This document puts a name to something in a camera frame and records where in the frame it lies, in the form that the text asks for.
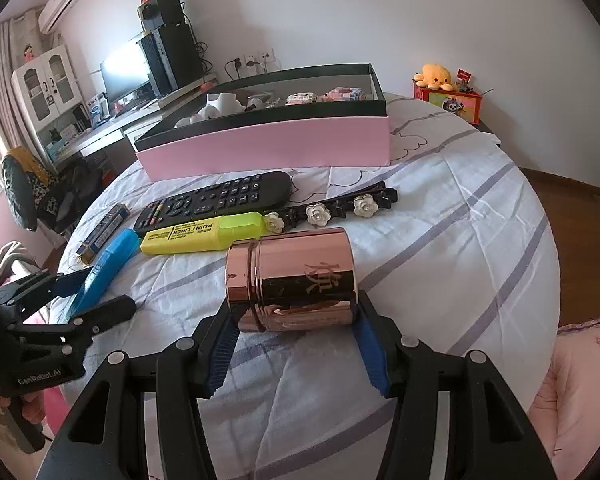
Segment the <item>yellow highlighter marker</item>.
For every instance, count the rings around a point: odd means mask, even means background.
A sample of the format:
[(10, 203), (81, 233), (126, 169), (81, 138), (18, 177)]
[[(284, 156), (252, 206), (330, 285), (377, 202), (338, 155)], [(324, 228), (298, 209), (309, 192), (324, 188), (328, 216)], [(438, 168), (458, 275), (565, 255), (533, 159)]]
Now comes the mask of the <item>yellow highlighter marker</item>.
[(227, 214), (191, 221), (147, 233), (140, 243), (145, 255), (177, 255), (216, 252), (241, 240), (257, 240), (268, 234), (262, 214)]

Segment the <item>black remote control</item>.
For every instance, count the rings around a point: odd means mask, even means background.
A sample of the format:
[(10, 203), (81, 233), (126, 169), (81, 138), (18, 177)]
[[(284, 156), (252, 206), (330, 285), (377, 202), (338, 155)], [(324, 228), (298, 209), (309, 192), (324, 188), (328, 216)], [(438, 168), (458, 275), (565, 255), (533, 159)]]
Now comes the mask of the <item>black remote control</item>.
[(140, 213), (133, 230), (143, 237), (153, 230), (222, 214), (263, 212), (284, 206), (293, 190), (290, 175), (283, 171), (226, 180), (155, 200)]

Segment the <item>rose gold metal can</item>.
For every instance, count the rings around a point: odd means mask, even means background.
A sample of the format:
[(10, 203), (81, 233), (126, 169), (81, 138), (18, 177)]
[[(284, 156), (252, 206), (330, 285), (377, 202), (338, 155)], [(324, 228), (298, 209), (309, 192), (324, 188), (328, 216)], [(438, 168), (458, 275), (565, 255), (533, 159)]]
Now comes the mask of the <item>rose gold metal can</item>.
[(332, 228), (237, 242), (227, 254), (225, 289), (244, 333), (350, 325), (358, 280), (348, 234)]

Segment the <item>blue stapler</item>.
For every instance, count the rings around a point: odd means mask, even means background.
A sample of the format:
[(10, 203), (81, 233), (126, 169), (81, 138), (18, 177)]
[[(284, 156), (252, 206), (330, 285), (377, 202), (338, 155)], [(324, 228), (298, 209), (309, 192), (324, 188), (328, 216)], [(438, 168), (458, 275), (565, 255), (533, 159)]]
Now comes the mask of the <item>blue stapler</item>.
[(74, 318), (96, 307), (126, 263), (140, 250), (140, 238), (124, 229), (97, 258), (84, 284), (73, 299), (67, 318)]

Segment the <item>dark blue small box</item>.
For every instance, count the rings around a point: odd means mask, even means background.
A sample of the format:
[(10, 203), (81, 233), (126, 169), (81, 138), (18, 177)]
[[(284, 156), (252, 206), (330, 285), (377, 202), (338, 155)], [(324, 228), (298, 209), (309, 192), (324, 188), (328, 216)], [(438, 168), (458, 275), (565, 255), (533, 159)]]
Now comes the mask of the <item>dark blue small box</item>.
[(125, 222), (130, 215), (129, 208), (123, 204), (115, 204), (105, 217), (100, 220), (94, 229), (88, 233), (85, 240), (76, 251), (78, 259), (87, 266), (91, 264), (95, 257), (110, 239), (114, 231)]

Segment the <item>white desk with drawers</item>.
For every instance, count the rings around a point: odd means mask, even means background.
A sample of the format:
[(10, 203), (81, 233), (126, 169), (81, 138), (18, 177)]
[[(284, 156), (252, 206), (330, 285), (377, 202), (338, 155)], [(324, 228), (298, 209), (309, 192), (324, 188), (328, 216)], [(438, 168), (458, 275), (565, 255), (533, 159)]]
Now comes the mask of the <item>white desk with drawers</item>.
[(68, 142), (60, 149), (58, 155), (48, 156), (50, 159), (48, 164), (53, 170), (58, 170), (62, 164), (76, 154), (86, 157), (124, 139), (129, 140), (132, 146), (135, 146), (135, 140), (152, 126), (201, 96), (204, 93), (201, 90), (204, 84), (210, 84), (213, 87), (217, 83), (218, 75), (211, 72), (164, 98), (155, 99), (137, 110), (131, 110), (109, 119), (101, 126), (81, 133)]

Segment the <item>white striped bed sheet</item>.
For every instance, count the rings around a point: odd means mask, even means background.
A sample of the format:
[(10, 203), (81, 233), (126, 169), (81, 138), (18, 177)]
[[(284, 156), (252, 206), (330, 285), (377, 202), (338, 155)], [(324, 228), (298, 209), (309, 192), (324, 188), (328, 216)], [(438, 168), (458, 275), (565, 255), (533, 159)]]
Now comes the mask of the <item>white striped bed sheet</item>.
[(528, 419), (559, 264), (498, 140), (389, 102), (388, 167), (296, 169), (308, 226), (134, 257), (43, 479), (550, 479)]

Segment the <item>white glass door cabinet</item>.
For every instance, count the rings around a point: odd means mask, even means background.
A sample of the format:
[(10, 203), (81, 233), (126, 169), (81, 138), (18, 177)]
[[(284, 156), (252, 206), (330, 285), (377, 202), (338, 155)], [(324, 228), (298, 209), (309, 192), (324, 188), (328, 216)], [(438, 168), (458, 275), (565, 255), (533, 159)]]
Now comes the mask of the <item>white glass door cabinet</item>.
[(63, 44), (17, 68), (12, 88), (30, 133), (39, 133), (83, 102)]

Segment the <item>black computer monitor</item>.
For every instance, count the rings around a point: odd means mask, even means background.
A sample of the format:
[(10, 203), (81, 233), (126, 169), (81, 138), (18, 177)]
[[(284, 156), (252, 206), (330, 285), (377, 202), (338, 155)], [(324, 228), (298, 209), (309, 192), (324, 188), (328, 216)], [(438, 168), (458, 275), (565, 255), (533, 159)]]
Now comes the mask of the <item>black computer monitor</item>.
[(136, 42), (119, 44), (100, 63), (100, 73), (110, 103), (117, 102), (149, 82), (149, 67)]

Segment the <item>black speaker tower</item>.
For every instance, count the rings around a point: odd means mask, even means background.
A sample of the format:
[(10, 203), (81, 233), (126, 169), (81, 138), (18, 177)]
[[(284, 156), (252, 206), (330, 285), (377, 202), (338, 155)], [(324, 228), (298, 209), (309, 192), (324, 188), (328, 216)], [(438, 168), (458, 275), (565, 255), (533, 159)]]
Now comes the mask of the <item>black speaker tower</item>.
[(156, 96), (166, 96), (204, 76), (204, 64), (185, 23), (160, 26), (140, 38), (138, 45)]

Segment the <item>black flower hair clip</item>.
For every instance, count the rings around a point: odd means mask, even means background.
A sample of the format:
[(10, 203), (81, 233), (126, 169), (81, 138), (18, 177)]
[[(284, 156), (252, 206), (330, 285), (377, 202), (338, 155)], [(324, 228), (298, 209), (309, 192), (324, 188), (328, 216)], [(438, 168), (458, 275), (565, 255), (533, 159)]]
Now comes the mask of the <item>black flower hair clip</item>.
[(289, 206), (267, 211), (263, 215), (266, 229), (271, 234), (282, 234), (307, 223), (314, 228), (324, 228), (332, 220), (344, 219), (348, 214), (370, 219), (379, 211), (389, 210), (398, 201), (395, 188), (384, 181), (362, 188), (361, 191), (342, 194), (321, 202)]

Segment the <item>pink and green box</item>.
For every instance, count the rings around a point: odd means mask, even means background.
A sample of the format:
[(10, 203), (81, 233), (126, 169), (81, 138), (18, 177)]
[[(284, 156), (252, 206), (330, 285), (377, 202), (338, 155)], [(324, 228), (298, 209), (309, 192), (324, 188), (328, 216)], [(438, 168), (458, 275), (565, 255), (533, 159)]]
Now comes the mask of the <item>pink and green box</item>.
[[(361, 102), (322, 102), (337, 87)], [(243, 113), (204, 119), (207, 94), (235, 93)], [(219, 84), (158, 122), (136, 142), (151, 180), (257, 169), (386, 166), (388, 105), (373, 66), (330, 64)]]

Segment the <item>pink block cat figure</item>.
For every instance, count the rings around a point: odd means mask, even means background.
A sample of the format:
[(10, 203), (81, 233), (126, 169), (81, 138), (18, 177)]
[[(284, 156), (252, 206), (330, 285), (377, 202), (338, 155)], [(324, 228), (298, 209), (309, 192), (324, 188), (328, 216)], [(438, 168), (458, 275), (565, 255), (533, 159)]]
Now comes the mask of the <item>pink block cat figure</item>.
[(337, 87), (321, 96), (322, 102), (361, 102), (366, 100), (366, 93), (356, 87)]

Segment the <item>red decorated storage box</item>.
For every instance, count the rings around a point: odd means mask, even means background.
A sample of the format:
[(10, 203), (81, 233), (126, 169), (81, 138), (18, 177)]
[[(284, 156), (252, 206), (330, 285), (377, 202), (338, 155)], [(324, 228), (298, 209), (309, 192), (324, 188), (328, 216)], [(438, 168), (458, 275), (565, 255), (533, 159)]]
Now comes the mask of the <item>red decorated storage box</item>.
[(414, 98), (428, 102), (452, 113), (471, 125), (480, 122), (480, 110), (483, 96), (476, 92), (454, 92), (431, 90), (413, 84)]

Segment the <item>yellow octopus plush toy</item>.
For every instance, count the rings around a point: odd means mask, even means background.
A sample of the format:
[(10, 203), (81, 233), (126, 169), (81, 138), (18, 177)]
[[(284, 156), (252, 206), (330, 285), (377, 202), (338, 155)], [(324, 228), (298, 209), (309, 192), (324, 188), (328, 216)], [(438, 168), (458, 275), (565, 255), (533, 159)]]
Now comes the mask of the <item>yellow octopus plush toy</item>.
[(442, 65), (428, 63), (413, 76), (413, 81), (419, 88), (429, 90), (454, 91), (451, 73)]

